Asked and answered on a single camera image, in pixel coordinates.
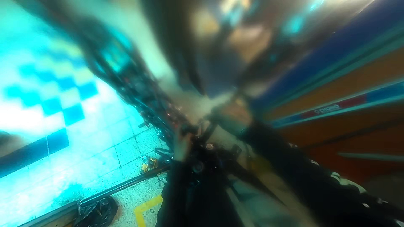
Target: orange wall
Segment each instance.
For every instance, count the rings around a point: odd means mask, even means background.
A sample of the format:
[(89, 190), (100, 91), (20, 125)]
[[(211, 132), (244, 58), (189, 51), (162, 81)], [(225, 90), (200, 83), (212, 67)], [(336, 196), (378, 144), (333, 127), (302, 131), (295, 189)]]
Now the orange wall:
[(398, 102), (290, 125), (278, 131), (291, 143), (305, 147), (402, 117), (404, 102)]
[(345, 158), (338, 155), (338, 152), (404, 155), (403, 131), (404, 123), (337, 143), (311, 148), (306, 152), (323, 166), (360, 184), (377, 175), (404, 170), (404, 163)]
[(404, 48), (400, 48), (265, 113), (264, 119), (270, 121), (291, 115), (402, 78), (403, 59)]

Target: diver's hand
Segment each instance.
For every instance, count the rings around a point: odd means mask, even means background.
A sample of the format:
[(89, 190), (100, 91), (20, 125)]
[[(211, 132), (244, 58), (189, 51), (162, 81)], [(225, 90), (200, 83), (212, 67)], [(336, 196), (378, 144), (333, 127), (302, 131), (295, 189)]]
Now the diver's hand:
[(213, 108), (209, 118), (237, 137), (253, 122), (253, 115), (239, 101)]
[(182, 127), (179, 126), (175, 130), (174, 160), (179, 161), (179, 162), (185, 162), (191, 151), (192, 134), (188, 133), (185, 136), (183, 136), (181, 133), (181, 128)]

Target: yellow floor marking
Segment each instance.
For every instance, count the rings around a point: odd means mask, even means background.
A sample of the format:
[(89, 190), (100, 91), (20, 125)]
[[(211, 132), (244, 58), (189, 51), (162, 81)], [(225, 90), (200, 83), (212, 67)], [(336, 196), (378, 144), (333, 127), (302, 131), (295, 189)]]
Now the yellow floor marking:
[(147, 211), (148, 209), (152, 208), (153, 206), (163, 202), (163, 198), (161, 195), (158, 195), (152, 198), (149, 201), (137, 206), (133, 212), (135, 213), (135, 218), (139, 227), (146, 227), (145, 219), (143, 218), (143, 212)]

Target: red stripe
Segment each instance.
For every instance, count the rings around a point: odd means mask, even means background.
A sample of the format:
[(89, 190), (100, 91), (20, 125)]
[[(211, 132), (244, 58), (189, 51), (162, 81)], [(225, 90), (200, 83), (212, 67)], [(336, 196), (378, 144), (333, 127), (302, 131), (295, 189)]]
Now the red stripe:
[(337, 110), (341, 109), (347, 109), (350, 107), (354, 107), (357, 105), (365, 104), (366, 103), (366, 94), (359, 95), (350, 99), (342, 100), (333, 104), (329, 104), (326, 106), (322, 106), (317, 109), (309, 110), (304, 113), (301, 113), (301, 118), (306, 119), (306, 118), (311, 118), (314, 116), (322, 115), (322, 114), (328, 114)]

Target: floor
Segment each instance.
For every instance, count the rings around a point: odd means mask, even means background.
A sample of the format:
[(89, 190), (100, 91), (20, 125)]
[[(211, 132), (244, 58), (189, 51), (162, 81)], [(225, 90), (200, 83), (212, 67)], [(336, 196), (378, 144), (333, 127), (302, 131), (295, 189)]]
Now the floor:
[[(35, 34), (0, 46), (0, 131), (10, 134), (0, 146), (4, 227), (135, 177), (140, 157), (165, 147), (92, 75), (74, 43), (36, 25)], [(139, 196), (160, 190), (157, 180), (143, 185)]]

